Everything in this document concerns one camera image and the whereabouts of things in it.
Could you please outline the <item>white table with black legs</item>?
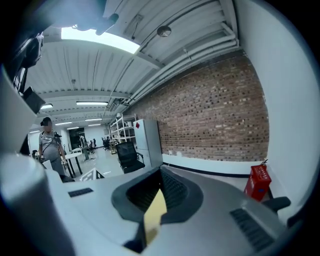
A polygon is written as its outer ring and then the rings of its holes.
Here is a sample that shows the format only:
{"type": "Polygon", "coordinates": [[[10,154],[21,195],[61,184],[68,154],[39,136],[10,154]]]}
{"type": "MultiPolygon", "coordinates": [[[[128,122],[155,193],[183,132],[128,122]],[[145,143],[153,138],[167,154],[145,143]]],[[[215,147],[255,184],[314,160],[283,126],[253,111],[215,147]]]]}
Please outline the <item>white table with black legs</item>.
{"type": "Polygon", "coordinates": [[[78,159],[78,157],[81,155],[82,155],[81,152],[76,152],[76,153],[67,154],[65,156],[65,159],[67,161],[67,169],[68,169],[68,172],[69,172],[69,175],[71,178],[76,177],[76,173],[75,173],[73,165],[72,165],[72,159],[75,159],[75,162],[76,162],[76,165],[77,165],[77,168],[78,168],[80,175],[83,174],[82,169],[80,167],[79,159],[78,159]]]}

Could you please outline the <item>black mesh office chair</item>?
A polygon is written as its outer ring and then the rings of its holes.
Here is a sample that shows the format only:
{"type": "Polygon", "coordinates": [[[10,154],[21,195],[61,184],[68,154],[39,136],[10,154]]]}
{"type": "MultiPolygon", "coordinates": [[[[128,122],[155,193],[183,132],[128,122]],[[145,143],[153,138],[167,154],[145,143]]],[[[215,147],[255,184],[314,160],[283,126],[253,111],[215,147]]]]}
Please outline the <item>black mesh office chair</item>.
{"type": "Polygon", "coordinates": [[[118,143],[115,148],[118,162],[124,174],[132,173],[145,167],[144,157],[136,151],[132,141],[118,143]]]}

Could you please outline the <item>red fire extinguisher box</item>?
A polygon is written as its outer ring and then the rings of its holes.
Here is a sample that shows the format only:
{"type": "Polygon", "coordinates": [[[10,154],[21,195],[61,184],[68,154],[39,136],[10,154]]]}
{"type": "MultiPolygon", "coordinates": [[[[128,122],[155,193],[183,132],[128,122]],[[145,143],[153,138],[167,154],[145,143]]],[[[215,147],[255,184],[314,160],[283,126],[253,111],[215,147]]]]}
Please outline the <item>red fire extinguisher box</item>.
{"type": "Polygon", "coordinates": [[[244,193],[261,202],[267,194],[272,179],[267,171],[267,159],[259,165],[250,167],[250,175],[244,188],[244,193]]]}

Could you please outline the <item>round ceiling fixture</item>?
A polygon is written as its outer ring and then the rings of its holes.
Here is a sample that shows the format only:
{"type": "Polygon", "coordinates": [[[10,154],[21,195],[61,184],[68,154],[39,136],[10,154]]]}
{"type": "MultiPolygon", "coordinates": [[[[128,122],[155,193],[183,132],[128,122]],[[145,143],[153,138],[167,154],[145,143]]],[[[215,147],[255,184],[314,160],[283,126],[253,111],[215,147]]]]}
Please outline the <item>round ceiling fixture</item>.
{"type": "Polygon", "coordinates": [[[162,25],[157,29],[156,33],[158,36],[165,38],[172,33],[172,29],[168,25],[162,25]]]}

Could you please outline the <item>large ceiling light panel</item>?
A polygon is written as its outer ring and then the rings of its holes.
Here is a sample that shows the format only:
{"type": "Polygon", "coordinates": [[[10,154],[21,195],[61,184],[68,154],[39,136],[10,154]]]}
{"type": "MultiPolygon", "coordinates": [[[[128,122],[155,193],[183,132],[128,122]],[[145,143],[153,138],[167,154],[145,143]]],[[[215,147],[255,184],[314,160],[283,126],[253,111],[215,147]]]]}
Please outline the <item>large ceiling light panel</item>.
{"type": "Polygon", "coordinates": [[[131,54],[135,54],[140,48],[137,43],[111,33],[104,32],[101,35],[97,35],[93,29],[80,31],[72,27],[63,27],[61,28],[61,39],[98,43],[114,47],[131,54]]]}

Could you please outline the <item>white refrigerator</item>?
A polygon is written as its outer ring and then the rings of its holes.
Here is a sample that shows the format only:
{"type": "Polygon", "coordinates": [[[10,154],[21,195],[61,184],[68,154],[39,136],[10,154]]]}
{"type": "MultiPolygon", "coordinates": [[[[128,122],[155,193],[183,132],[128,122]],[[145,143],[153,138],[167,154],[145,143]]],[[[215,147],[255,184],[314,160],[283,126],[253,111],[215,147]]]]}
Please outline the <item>white refrigerator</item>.
{"type": "Polygon", "coordinates": [[[158,123],[154,119],[139,119],[133,122],[136,150],[143,155],[146,168],[163,164],[158,123]]]}

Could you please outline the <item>white ceiling pipes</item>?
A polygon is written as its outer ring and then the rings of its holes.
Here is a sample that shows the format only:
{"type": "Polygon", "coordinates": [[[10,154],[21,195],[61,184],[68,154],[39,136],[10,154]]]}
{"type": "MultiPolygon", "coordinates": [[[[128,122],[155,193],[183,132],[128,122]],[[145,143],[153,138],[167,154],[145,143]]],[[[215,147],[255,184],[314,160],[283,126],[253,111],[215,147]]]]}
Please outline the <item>white ceiling pipes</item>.
{"type": "Polygon", "coordinates": [[[193,64],[196,65],[200,63],[209,56],[238,48],[239,40],[235,32],[224,22],[220,25],[222,27],[220,32],[224,33],[224,36],[211,40],[204,39],[199,43],[195,43],[193,47],[184,47],[182,49],[182,55],[162,67],[148,80],[143,82],[142,86],[125,101],[125,104],[129,105],[131,102],[137,101],[140,97],[163,83],[165,80],[174,77],[176,74],[188,69],[193,64]]]}

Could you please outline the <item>long ceiling light tube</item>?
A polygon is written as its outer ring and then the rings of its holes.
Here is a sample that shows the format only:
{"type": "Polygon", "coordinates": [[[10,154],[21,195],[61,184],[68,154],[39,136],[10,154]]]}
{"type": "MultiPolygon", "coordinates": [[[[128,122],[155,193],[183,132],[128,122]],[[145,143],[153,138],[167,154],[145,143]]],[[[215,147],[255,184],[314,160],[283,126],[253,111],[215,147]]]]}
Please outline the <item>long ceiling light tube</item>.
{"type": "Polygon", "coordinates": [[[107,106],[108,102],[105,101],[77,101],[77,106],[107,106]]]}

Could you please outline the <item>white shelving rack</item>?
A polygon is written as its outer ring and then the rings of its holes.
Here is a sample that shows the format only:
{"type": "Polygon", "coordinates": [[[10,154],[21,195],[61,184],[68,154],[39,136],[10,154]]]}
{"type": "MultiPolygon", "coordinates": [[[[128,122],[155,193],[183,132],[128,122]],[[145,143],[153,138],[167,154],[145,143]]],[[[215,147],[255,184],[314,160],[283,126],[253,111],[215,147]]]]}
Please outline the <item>white shelving rack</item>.
{"type": "Polygon", "coordinates": [[[134,142],[136,139],[134,122],[136,120],[136,114],[123,115],[122,113],[118,113],[115,121],[109,126],[110,139],[118,143],[134,142]]]}

